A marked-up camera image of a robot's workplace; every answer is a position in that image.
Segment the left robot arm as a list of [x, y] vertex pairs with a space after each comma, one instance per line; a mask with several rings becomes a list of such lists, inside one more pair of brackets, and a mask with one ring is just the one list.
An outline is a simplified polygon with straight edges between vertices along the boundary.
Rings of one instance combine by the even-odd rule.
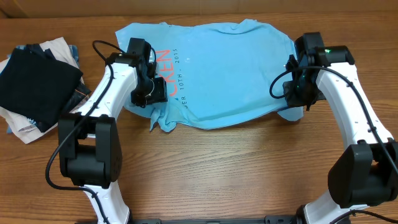
[[89, 198], [97, 223], [132, 223], [118, 184], [123, 162], [116, 120], [126, 100], [145, 108], [167, 101], [166, 83], [156, 77], [155, 53], [113, 53], [91, 98], [58, 123], [60, 171]]

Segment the light blue printed t-shirt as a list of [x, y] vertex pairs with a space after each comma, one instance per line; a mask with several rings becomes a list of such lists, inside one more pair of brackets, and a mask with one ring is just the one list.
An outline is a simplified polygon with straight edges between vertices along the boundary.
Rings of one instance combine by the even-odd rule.
[[151, 57], [166, 81], [168, 99], [145, 108], [127, 100], [124, 106], [163, 131], [178, 124], [223, 128], [271, 112], [287, 121], [303, 117], [302, 108], [289, 108], [282, 99], [294, 42], [270, 24], [252, 19], [193, 27], [132, 23], [116, 38], [122, 49], [131, 38], [153, 47]]

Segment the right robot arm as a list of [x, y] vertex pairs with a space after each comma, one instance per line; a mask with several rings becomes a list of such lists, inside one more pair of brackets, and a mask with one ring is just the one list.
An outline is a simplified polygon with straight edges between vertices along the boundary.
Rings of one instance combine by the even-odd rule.
[[301, 206], [292, 223], [349, 223], [397, 198], [397, 141], [375, 114], [347, 47], [300, 47], [291, 55], [282, 97], [288, 107], [327, 100], [343, 138], [343, 153], [328, 173], [327, 191]]

